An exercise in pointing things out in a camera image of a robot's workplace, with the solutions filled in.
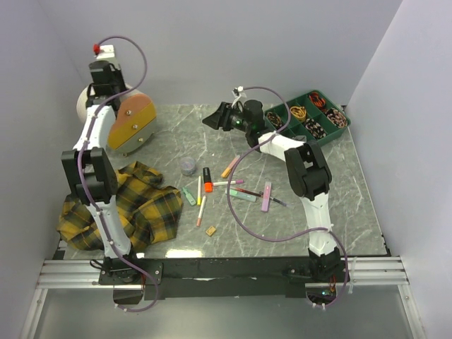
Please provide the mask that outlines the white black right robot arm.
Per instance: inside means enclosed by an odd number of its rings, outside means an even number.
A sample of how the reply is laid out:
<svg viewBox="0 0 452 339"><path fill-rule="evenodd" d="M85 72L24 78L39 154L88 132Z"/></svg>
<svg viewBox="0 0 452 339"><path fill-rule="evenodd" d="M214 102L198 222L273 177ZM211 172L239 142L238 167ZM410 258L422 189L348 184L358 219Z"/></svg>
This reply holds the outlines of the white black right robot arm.
<svg viewBox="0 0 452 339"><path fill-rule="evenodd" d="M333 283L343 265L328 207L332 174L319 145L272 131L264 120L263 104L258 100L247 100L243 105L221 102L202 123L215 130L242 131L252 150L285 163L290 187L300 198L307 219L311 278Z"/></svg>

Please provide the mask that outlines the small green stapler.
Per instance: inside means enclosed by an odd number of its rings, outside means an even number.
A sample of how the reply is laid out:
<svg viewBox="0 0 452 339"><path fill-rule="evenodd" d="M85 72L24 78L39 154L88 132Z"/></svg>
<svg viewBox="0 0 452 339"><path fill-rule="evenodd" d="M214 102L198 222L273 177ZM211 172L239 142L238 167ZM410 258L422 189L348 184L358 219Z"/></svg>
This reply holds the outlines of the small green stapler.
<svg viewBox="0 0 452 339"><path fill-rule="evenodd" d="M182 192L184 194L184 196L186 197L187 201L189 202L190 206L196 206L197 205L197 201L194 198L194 196L191 194L191 192L184 186L182 188Z"/></svg>

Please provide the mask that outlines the round beige drawer cabinet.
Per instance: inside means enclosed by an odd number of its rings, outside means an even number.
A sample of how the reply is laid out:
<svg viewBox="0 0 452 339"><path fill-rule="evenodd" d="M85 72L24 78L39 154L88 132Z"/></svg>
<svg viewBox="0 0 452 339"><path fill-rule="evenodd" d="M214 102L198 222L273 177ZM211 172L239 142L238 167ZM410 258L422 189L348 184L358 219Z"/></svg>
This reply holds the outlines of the round beige drawer cabinet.
<svg viewBox="0 0 452 339"><path fill-rule="evenodd" d="M141 147L155 132L155 105L150 97L139 90L121 96L117 112L105 106L98 114L95 113L97 105L88 103L88 95L88 89L85 88L76 105L83 130L73 147L75 150L80 150L87 141L88 148L110 148L127 155Z"/></svg>

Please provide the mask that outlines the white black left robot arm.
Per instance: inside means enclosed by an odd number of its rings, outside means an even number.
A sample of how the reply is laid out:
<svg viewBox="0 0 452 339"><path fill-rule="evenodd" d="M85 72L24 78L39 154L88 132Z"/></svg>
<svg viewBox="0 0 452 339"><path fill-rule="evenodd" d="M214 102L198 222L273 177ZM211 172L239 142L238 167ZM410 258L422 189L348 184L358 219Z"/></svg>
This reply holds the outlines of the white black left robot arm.
<svg viewBox="0 0 452 339"><path fill-rule="evenodd" d="M122 260L116 275L131 284L141 275L139 263L125 259L131 241L124 231L117 209L117 176L105 150L110 130L117 120L119 97L126 91L121 71L107 60L89 65L92 83L86 95L86 119L81 136L61 162L71 193L85 205L100 232L105 257Z"/></svg>

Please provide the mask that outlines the small wooden eraser block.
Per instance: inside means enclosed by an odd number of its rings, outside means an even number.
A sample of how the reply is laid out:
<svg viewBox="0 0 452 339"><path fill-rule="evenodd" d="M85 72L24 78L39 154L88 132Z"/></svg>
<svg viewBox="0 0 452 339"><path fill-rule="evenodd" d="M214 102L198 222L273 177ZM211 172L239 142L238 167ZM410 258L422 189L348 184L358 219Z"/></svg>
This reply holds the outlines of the small wooden eraser block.
<svg viewBox="0 0 452 339"><path fill-rule="evenodd" d="M206 234L211 237L216 232L216 228L211 226L206 230Z"/></svg>

